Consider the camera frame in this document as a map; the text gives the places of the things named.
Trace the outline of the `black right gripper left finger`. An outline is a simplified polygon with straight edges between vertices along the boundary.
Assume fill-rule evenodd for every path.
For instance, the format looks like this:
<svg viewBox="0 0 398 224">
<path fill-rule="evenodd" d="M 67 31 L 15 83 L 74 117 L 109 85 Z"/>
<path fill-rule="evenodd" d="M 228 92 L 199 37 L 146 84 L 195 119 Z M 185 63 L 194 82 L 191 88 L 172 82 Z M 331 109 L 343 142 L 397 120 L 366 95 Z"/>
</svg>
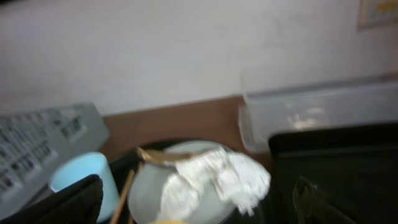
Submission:
<svg viewBox="0 0 398 224">
<path fill-rule="evenodd" d="M 95 224 L 103 200 L 103 181 L 91 174 L 1 224 Z"/>
</svg>

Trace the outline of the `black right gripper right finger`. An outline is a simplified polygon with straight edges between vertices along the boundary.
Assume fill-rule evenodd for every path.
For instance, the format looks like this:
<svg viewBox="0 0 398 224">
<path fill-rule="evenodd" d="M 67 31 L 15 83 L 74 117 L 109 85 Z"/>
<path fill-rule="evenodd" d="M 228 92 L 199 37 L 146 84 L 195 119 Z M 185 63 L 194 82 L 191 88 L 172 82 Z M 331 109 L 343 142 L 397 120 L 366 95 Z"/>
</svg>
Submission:
<svg viewBox="0 0 398 224">
<path fill-rule="evenodd" d="M 355 224 L 352 214 L 336 203 L 317 183 L 299 177 L 292 193 L 298 223 Z"/>
</svg>

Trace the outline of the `wooden chopstick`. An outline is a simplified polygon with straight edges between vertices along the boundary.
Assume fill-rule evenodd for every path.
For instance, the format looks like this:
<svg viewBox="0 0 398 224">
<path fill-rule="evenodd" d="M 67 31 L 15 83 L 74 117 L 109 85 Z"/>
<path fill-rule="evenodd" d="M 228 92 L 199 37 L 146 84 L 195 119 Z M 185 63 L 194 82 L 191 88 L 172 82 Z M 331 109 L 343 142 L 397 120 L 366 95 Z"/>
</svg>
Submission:
<svg viewBox="0 0 398 224">
<path fill-rule="evenodd" d="M 141 194 L 143 193 L 141 184 L 140 184 L 140 172 L 144 168 L 144 163 L 139 162 L 137 165 L 137 169 L 134 174 L 134 179 L 131 184 L 131 189 L 129 191 L 128 199 L 127 199 L 127 206 L 129 209 L 129 215 L 127 219 L 128 224 L 135 224 L 135 223 L 143 223 L 141 220 Z"/>
<path fill-rule="evenodd" d="M 124 205 L 126 203 L 127 195 L 129 193 L 129 189 L 131 187 L 133 179 L 134 179 L 134 170 L 130 170 L 129 173 L 128 173 L 127 179 L 126 179 L 126 181 L 124 183 L 124 187 L 122 189 L 122 192 L 120 194 L 120 199 L 119 199 L 118 206 L 117 206 L 112 218 L 110 219 L 109 224 L 118 224 L 119 217 L 121 216 L 122 210 L 123 210 Z"/>
</svg>

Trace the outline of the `white round plate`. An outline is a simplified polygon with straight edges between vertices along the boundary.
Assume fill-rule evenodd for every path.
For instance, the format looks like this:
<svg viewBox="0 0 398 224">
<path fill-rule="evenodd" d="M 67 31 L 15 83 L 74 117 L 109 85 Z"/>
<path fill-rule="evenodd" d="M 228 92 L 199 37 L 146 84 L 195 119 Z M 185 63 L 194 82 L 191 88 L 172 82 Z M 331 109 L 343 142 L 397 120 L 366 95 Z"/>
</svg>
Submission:
<svg viewBox="0 0 398 224">
<path fill-rule="evenodd" d="M 204 149 L 213 149 L 217 147 L 223 147 L 225 150 L 230 151 L 231 149 L 227 146 L 210 145 L 204 146 L 200 144 L 194 144 L 193 146 L 180 146 L 176 149 L 165 152 L 193 152 L 201 151 Z M 141 220 L 143 223 L 153 222 L 160 211 L 160 199 L 162 195 L 162 187 L 166 183 L 169 176 L 176 173 L 174 168 L 159 167 L 152 164 L 145 164 L 144 168 L 140 172 L 140 184 L 143 190 L 141 194 Z M 204 194 L 201 197 L 198 208 L 192 213 L 190 217 L 185 219 L 188 222 L 196 212 L 202 212 L 205 216 L 214 215 L 215 212 L 223 211 L 227 205 L 231 205 L 236 208 L 232 203 L 222 202 L 218 198 L 215 186 L 212 182 L 205 185 Z M 189 224 L 213 224 L 213 223 L 189 223 Z"/>
</svg>

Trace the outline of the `white napkin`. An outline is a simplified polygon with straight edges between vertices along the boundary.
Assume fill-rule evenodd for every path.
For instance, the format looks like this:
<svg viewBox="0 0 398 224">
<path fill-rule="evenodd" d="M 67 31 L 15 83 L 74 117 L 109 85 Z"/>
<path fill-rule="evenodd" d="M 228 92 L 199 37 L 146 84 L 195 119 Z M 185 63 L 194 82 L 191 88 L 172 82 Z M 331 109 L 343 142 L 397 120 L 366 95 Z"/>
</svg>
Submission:
<svg viewBox="0 0 398 224">
<path fill-rule="evenodd" d="M 252 216 L 271 185 L 271 175 L 260 163 L 222 147 L 165 164 L 177 172 L 162 187 L 159 221 L 182 221 L 193 215 L 209 183 L 222 202 Z"/>
</svg>

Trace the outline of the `yellow plastic bowl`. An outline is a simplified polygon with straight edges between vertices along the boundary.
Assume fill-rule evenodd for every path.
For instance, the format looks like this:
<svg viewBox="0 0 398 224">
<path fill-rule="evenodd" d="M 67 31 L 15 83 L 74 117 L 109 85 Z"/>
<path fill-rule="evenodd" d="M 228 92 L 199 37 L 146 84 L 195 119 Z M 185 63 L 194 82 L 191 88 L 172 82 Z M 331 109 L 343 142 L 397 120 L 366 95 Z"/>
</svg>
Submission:
<svg viewBox="0 0 398 224">
<path fill-rule="evenodd" d="M 150 222 L 149 224 L 189 224 L 189 223 L 181 220 L 157 220 L 154 222 Z"/>
</svg>

